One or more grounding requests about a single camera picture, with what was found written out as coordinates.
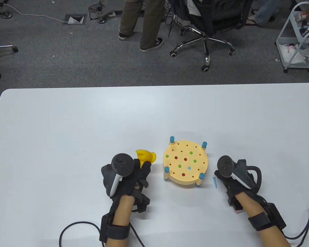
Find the paper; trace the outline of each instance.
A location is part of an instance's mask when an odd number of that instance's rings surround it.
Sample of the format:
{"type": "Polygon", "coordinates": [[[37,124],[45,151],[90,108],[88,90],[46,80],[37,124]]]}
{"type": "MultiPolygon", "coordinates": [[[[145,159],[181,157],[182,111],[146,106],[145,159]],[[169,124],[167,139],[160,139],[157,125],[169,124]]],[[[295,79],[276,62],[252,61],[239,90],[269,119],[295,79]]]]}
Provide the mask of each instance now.
{"type": "MultiPolygon", "coordinates": [[[[284,62],[288,63],[293,56],[294,52],[298,48],[298,45],[295,47],[287,46],[287,45],[279,45],[280,51],[283,55],[284,62]]],[[[309,48],[304,50],[299,50],[298,53],[295,55],[295,57],[292,60],[292,64],[298,64],[303,63],[305,64],[305,59],[309,57],[309,48]]]]}

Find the hand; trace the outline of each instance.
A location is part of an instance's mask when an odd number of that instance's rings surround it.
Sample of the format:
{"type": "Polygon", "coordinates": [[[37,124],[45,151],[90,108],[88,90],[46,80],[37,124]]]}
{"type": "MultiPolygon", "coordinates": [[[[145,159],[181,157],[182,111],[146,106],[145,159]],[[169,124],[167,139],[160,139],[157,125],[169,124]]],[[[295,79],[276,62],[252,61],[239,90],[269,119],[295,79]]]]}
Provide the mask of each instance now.
{"type": "Polygon", "coordinates": [[[151,163],[149,161],[144,162],[142,168],[140,168],[140,160],[134,159],[134,170],[126,177],[123,177],[119,182],[116,193],[122,195],[131,195],[135,188],[138,187],[139,191],[143,188],[147,188],[149,183],[146,181],[147,176],[151,171],[151,163]]]}
{"type": "MultiPolygon", "coordinates": [[[[236,199],[236,195],[242,192],[250,192],[252,194],[256,194],[258,192],[258,188],[248,189],[244,187],[240,182],[234,180],[232,177],[225,178],[223,177],[218,170],[214,172],[218,179],[222,180],[224,186],[227,188],[227,195],[228,195],[228,203],[230,206],[233,206],[235,210],[242,210],[242,205],[236,199]]],[[[254,176],[247,172],[249,177],[254,181],[254,176]]]]}
{"type": "Polygon", "coordinates": [[[142,168],[140,168],[140,161],[135,159],[133,172],[129,176],[123,177],[122,181],[118,184],[116,193],[111,199],[115,202],[117,198],[120,198],[122,195],[133,196],[135,198],[134,205],[137,205],[137,210],[133,210],[133,212],[144,212],[147,205],[150,204],[150,199],[142,194],[141,191],[144,187],[147,188],[149,185],[146,178],[150,171],[151,163],[149,161],[144,162],[142,168]]]}

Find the olive pants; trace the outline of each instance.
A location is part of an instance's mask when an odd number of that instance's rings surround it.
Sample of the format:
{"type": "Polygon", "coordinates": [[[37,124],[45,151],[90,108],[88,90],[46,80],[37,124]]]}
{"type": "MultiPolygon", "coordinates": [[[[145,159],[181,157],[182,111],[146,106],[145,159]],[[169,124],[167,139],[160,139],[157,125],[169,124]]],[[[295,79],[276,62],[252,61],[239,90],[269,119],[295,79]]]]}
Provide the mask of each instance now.
{"type": "MultiPolygon", "coordinates": [[[[143,0],[126,0],[120,21],[120,32],[131,35],[141,13],[143,0]]],[[[162,16],[164,14],[165,0],[145,0],[143,35],[140,48],[149,49],[155,46],[162,16]]]]}

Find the sneaker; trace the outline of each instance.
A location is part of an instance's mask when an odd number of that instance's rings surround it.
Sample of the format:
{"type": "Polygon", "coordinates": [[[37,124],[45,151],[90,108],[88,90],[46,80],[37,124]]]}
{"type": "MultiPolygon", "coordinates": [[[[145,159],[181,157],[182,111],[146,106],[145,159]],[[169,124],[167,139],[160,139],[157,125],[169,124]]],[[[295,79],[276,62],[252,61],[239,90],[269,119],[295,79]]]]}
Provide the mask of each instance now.
{"type": "Polygon", "coordinates": [[[125,40],[126,38],[130,37],[131,35],[125,35],[125,34],[122,34],[120,32],[120,26],[119,26],[119,34],[118,34],[118,38],[119,40],[125,40]]]}
{"type": "Polygon", "coordinates": [[[162,46],[163,44],[164,44],[164,40],[162,38],[156,38],[156,44],[154,45],[154,47],[148,48],[146,50],[143,50],[143,49],[140,48],[140,51],[141,52],[151,51],[153,49],[156,49],[156,48],[162,46]]]}

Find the gray floor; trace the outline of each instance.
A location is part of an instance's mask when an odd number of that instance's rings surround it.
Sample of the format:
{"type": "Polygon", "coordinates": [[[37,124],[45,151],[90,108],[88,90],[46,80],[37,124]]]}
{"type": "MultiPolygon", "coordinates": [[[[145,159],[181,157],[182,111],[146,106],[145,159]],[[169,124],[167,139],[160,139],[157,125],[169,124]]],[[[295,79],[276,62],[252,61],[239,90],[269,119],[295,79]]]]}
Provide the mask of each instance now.
{"type": "MultiPolygon", "coordinates": [[[[46,14],[63,20],[66,13],[88,13],[88,6],[97,0],[10,0],[22,13],[46,14]]],[[[8,88],[24,87],[103,87],[238,83],[309,82],[306,70],[283,73],[274,46],[287,16],[289,1],[277,20],[266,28],[244,27],[217,37],[236,46],[233,57],[228,47],[210,44],[211,68],[203,73],[203,46],[198,43],[171,58],[169,52],[181,41],[175,26],[162,24],[159,35],[165,38],[162,48],[139,52],[142,18],[128,41],[117,38],[119,18],[100,25],[89,21],[84,26],[66,26],[44,17],[20,16],[10,20],[0,17],[0,44],[13,43],[19,53],[0,50],[0,95],[8,88]]]]}

